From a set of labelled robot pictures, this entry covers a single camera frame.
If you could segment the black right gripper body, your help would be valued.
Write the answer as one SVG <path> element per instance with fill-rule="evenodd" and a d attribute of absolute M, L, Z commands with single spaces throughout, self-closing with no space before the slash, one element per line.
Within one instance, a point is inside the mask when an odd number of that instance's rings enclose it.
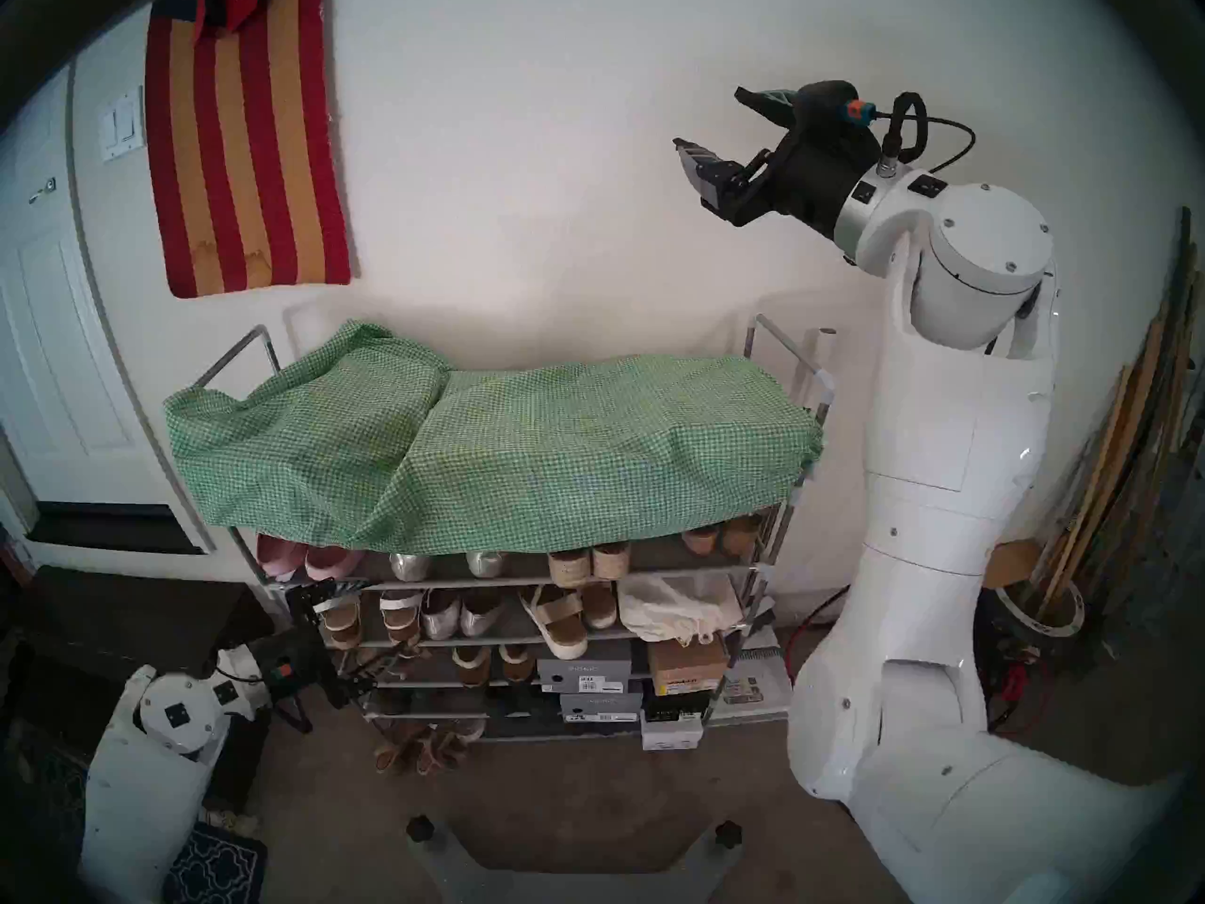
<path fill-rule="evenodd" d="M 880 153 L 877 137 L 865 127 L 793 128 L 771 153 L 765 170 L 725 204 L 725 221 L 747 227 L 776 212 L 834 241 L 846 200 Z"/>

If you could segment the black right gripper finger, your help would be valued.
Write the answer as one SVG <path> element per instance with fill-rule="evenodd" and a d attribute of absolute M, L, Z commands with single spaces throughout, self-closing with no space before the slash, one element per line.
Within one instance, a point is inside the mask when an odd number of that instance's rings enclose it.
<path fill-rule="evenodd" d="M 674 147 L 701 206 L 721 219 L 742 219 L 747 166 L 723 160 L 684 137 L 674 137 Z"/>
<path fill-rule="evenodd" d="M 783 130 L 798 129 L 797 99 L 798 89 L 750 90 L 737 87 L 735 100 L 750 108 L 771 124 Z"/>

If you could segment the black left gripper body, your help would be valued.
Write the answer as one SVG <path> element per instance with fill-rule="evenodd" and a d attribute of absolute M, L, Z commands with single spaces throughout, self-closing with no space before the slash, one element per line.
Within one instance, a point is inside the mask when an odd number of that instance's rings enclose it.
<path fill-rule="evenodd" d="M 261 680 L 274 712 L 302 735 L 313 730 L 300 694 L 318 687 L 334 709 L 348 705 L 348 682 L 337 675 L 323 639 L 319 605 L 308 604 L 308 585 L 288 589 L 290 626 L 261 640 Z"/>

